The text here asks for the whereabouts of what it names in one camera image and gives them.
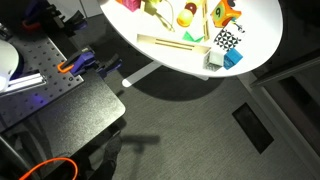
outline white round table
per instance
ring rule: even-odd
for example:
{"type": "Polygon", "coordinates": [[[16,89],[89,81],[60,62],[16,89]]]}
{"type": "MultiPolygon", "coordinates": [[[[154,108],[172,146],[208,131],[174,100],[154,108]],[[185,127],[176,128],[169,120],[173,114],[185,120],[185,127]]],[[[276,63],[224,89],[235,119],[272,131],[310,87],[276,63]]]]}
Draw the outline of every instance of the white round table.
{"type": "MultiPolygon", "coordinates": [[[[106,18],[116,31],[135,49],[149,57],[154,63],[141,69],[132,77],[123,81],[124,86],[130,86],[143,76],[152,72],[160,65],[174,70],[195,75],[197,77],[227,77],[251,71],[265,63],[276,51],[282,36],[283,19],[278,0],[236,0],[236,6],[241,7],[242,15],[237,20],[243,25],[246,34],[236,49],[243,55],[243,59],[229,70],[220,68],[213,72],[203,67],[203,54],[176,50],[174,48],[159,47],[137,42],[137,33],[141,30],[144,20],[140,10],[131,12],[115,0],[100,0],[100,6],[106,18]]],[[[215,8],[219,0],[207,0],[208,13],[215,8]]],[[[212,43],[221,28],[214,28],[208,16],[210,39],[212,43]]]]}

